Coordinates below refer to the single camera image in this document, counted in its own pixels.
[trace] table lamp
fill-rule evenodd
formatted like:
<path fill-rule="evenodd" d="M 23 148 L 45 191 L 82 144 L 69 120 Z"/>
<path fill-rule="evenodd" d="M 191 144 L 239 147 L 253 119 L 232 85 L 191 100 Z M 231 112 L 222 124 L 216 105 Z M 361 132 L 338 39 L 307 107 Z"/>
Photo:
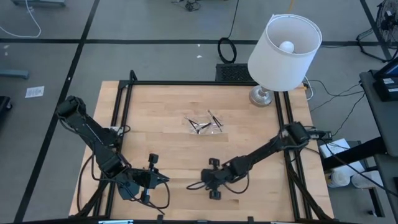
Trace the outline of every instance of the table lamp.
<path fill-rule="evenodd" d="M 291 14 L 273 15 L 249 57 L 250 76 L 259 85 L 249 98 L 256 106 L 272 101 L 271 91 L 298 87 L 322 42 L 312 21 Z"/>

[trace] wooden tabletop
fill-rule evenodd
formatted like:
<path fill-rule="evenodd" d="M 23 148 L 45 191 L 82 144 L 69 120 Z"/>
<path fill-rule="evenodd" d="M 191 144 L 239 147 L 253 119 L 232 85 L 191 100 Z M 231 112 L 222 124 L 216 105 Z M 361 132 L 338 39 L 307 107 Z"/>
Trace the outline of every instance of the wooden tabletop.
<path fill-rule="evenodd" d="M 109 126 L 113 113 L 118 82 L 103 82 L 94 119 L 103 127 Z M 293 221 L 289 185 L 283 153 L 273 154 L 256 164 L 250 171 L 250 186 L 241 195 L 220 187 L 222 199 L 210 200 L 205 189 L 186 190 L 200 180 L 200 171 L 210 168 L 208 159 L 219 158 L 221 163 L 249 154 L 273 138 L 278 130 L 275 103 L 257 108 L 249 101 L 251 86 L 183 86 L 134 85 L 127 125 L 131 131 L 124 137 L 122 153 L 133 167 L 148 166 L 150 153 L 159 155 L 156 168 L 170 177 L 171 201 L 165 209 L 165 220 Z M 312 125 L 305 92 L 302 87 L 290 91 L 294 118 L 303 125 Z M 196 118 L 211 112 L 224 124 L 223 132 L 215 135 L 191 134 L 185 116 Z M 317 150 L 317 144 L 309 147 Z M 82 163 L 91 155 L 86 148 Z M 333 216 L 328 190 L 319 155 L 302 151 L 302 162 L 307 189 L 329 216 Z M 97 177 L 100 172 L 95 167 Z M 81 199 L 84 205 L 98 186 L 91 179 L 90 163 L 82 176 Z M 234 190 L 246 186 L 246 179 L 230 185 Z M 163 185 L 150 191 L 157 206 L 166 203 Z M 302 217 L 303 207 L 300 203 Z M 77 212 L 76 192 L 70 214 Z M 114 195 L 111 218 L 153 220 L 157 210 L 136 202 L 123 201 Z"/>

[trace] lamp base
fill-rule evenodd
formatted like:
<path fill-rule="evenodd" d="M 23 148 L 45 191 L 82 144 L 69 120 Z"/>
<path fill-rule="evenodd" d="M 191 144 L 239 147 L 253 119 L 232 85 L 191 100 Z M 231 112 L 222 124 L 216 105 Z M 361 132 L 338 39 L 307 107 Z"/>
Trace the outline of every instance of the lamp base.
<path fill-rule="evenodd" d="M 269 90 L 258 85 L 250 91 L 249 99 L 255 106 L 265 107 L 272 102 L 272 95 Z"/>

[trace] concrete floor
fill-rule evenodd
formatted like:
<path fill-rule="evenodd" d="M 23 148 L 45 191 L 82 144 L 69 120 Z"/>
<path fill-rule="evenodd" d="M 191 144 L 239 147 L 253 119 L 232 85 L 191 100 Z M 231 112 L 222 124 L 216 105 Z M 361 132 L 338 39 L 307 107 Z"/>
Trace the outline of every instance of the concrete floor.
<path fill-rule="evenodd" d="M 95 0 L 66 0 L 67 7 L 34 6 L 41 25 L 41 39 L 78 40 Z M 285 13 L 288 0 L 241 1 L 232 39 L 257 40 L 272 14 Z M 380 0 L 367 0 L 372 13 Z M 170 1 L 100 0 L 88 39 L 163 40 L 212 39 L 227 36 L 236 1 L 203 0 L 197 12 L 187 12 Z M 369 28 L 359 0 L 300 0 L 293 14 L 318 24 L 323 40 L 348 41 Z M 18 33 L 37 32 L 26 9 L 10 1 L 0 2 L 0 26 Z M 30 79 L 0 78 L 0 95 L 10 96 L 14 108 L 0 129 L 0 223 L 12 222 L 50 124 L 77 44 L 10 44 L 0 32 L 0 69 L 26 69 Z M 366 40 L 375 41 L 373 35 Z M 253 45 L 237 45 L 236 63 L 246 63 Z M 379 47 L 367 47 L 381 56 Z M 84 99 L 93 114 L 103 80 L 126 79 L 134 69 L 140 80 L 214 80 L 215 65 L 222 63 L 214 44 L 85 44 L 68 95 Z M 383 64 L 363 55 L 358 47 L 322 48 L 309 79 L 321 80 L 332 93 L 357 84 L 359 73 Z M 45 86 L 44 96 L 25 99 L 25 90 Z M 314 108 L 330 97 L 312 83 Z M 335 131 L 360 95 L 338 98 L 315 110 L 312 118 L 320 129 Z M 367 141 L 379 136 L 369 105 L 363 99 L 337 138 Z M 83 141 L 57 126 L 25 215 L 25 221 L 63 218 L 70 204 L 83 157 Z M 386 218 L 366 214 L 372 208 L 368 191 L 352 187 L 333 189 L 330 197 L 336 218 L 346 222 L 393 223 L 388 201 L 380 192 Z"/>

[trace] black metal frame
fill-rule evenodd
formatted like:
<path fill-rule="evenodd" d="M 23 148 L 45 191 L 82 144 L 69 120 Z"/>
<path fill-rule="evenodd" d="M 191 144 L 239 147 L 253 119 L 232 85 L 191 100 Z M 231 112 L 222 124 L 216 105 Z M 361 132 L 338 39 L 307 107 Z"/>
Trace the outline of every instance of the black metal frame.
<path fill-rule="evenodd" d="M 118 92 L 116 94 L 116 101 L 115 101 L 115 105 L 114 105 L 114 110 L 113 110 L 113 115 L 112 115 L 112 120 L 111 120 L 111 125 L 115 126 L 116 125 L 116 121 L 117 121 L 117 117 L 119 114 L 119 109 L 121 106 L 121 96 L 122 93 L 124 91 L 124 88 L 127 88 L 127 95 L 126 95 L 126 100 L 124 102 L 124 109 L 123 109 L 123 115 L 122 115 L 122 120 L 121 120 L 121 126 L 126 125 L 126 121 L 127 121 L 127 115 L 128 115 L 128 111 L 129 111 L 129 105 L 130 105 L 130 99 L 131 99 L 131 95 L 132 95 L 132 88 L 134 85 L 219 85 L 219 86 L 255 86 L 257 85 L 256 82 L 218 82 L 218 81 L 139 81 L 137 80 L 135 74 L 133 71 L 130 72 L 130 80 L 121 80 L 119 81 L 119 86 L 118 86 Z M 280 97 L 279 97 L 279 93 L 275 92 L 274 93 L 275 96 L 275 104 L 276 104 L 276 109 L 277 109 L 277 115 L 278 115 L 278 121 L 279 121 L 279 127 L 282 128 L 284 125 L 284 119 L 283 119 L 283 113 L 282 113 L 282 106 L 280 103 Z M 286 108 L 287 108 L 287 117 L 289 119 L 289 122 L 293 121 L 293 115 L 292 115 L 292 109 L 290 106 L 290 100 L 289 100 L 289 94 L 287 92 L 284 93 L 284 98 L 285 98 L 285 104 L 286 104 Z M 121 147 L 118 148 L 117 150 L 120 152 L 122 149 L 122 145 L 123 145 L 123 139 L 122 139 L 122 143 L 121 143 Z M 300 177 L 300 179 L 302 180 L 303 184 L 305 185 L 305 179 L 304 179 L 304 175 L 303 175 L 303 167 L 302 167 L 302 163 L 301 163 L 301 158 L 300 155 L 297 154 L 297 172 L 298 175 Z M 291 162 L 291 158 L 290 158 L 290 154 L 289 152 L 285 152 L 284 153 L 284 157 L 285 157 L 285 163 L 286 163 L 286 168 L 287 168 L 287 164 L 290 164 Z M 299 210 L 299 205 L 298 205 L 298 201 L 297 201 L 297 193 L 296 193 L 296 189 L 295 189 L 295 184 L 292 181 L 291 178 L 288 178 L 289 180 L 289 190 L 290 190 L 290 198 L 292 201 L 292 210 L 293 210 L 293 214 L 294 214 L 294 220 L 297 221 L 300 219 L 300 210 Z M 114 183 L 111 184 L 111 187 L 109 188 L 109 194 L 108 194 L 108 198 L 106 199 L 106 208 L 105 208 L 105 217 L 110 218 L 111 216 L 111 210 L 112 210 L 112 206 L 113 206 L 113 197 L 114 197 Z M 305 205 L 305 214 L 306 214 L 306 218 L 311 220 L 312 219 L 312 213 L 311 213 L 311 209 L 306 201 L 305 198 L 303 198 L 303 202 Z M 100 206 L 101 206 L 101 201 L 99 200 L 98 203 L 95 205 L 95 209 L 93 212 L 93 216 L 98 216 L 99 215 L 99 211 L 100 211 Z M 157 220 L 134 220 L 134 223 L 137 222 L 142 222 L 142 223 L 150 223 L 150 222 L 154 222 L 156 223 Z M 192 220 L 192 221 L 172 221 L 173 223 L 178 223 L 178 222 L 182 222 L 182 223 L 198 223 L 197 220 Z M 216 221 L 207 221 L 207 223 L 269 223 L 269 222 L 254 222 L 253 217 L 248 217 L 248 221 L 247 222 L 216 222 Z"/>
<path fill-rule="evenodd" d="M 286 91 L 284 92 L 284 100 L 285 100 L 285 105 L 286 105 L 286 113 L 287 113 L 288 122 L 292 123 L 292 122 L 294 122 L 294 119 L 293 119 L 292 107 L 290 106 L 289 92 L 286 92 Z M 300 151 L 294 151 L 294 156 L 296 157 L 295 161 L 296 161 L 296 169 L 297 169 L 298 177 L 300 178 L 304 187 L 307 188 L 307 185 L 305 184 L 304 169 L 303 169 L 303 164 L 301 161 Z M 307 200 L 305 199 L 304 196 L 303 196 L 303 204 L 304 204 L 305 217 L 307 219 L 312 219 L 311 207 L 307 203 Z"/>
<path fill-rule="evenodd" d="M 368 21 L 371 25 L 371 29 L 374 32 L 374 35 L 377 38 L 377 41 L 379 42 L 381 49 L 383 51 L 384 56 L 386 57 L 386 59 L 380 58 L 378 56 L 375 56 L 373 54 L 367 53 L 364 49 L 364 45 L 361 43 L 361 40 L 359 39 L 360 34 L 357 36 L 356 41 L 359 45 L 359 48 L 361 49 L 361 52 L 366 54 L 367 56 L 370 56 L 372 58 L 378 59 L 382 62 L 390 62 L 393 58 L 391 57 L 390 51 L 388 50 L 388 46 L 386 41 L 383 39 L 382 35 L 380 34 L 379 29 L 377 28 L 377 24 L 376 21 L 373 19 L 373 15 L 368 7 L 368 4 L 366 4 L 366 0 L 360 0 L 361 1 L 361 5 L 363 7 L 363 10 L 365 11 L 366 17 L 368 18 Z M 381 8 L 379 8 L 379 10 L 377 11 L 377 16 L 376 19 L 380 16 L 380 10 Z"/>
<path fill-rule="evenodd" d="M 371 196 L 372 204 L 374 207 L 374 211 L 370 211 L 369 214 L 375 215 L 376 217 L 385 217 L 386 215 L 384 213 L 384 209 L 382 207 L 382 203 L 380 201 L 378 193 L 376 192 L 376 189 L 375 188 L 369 189 L 369 194 Z"/>

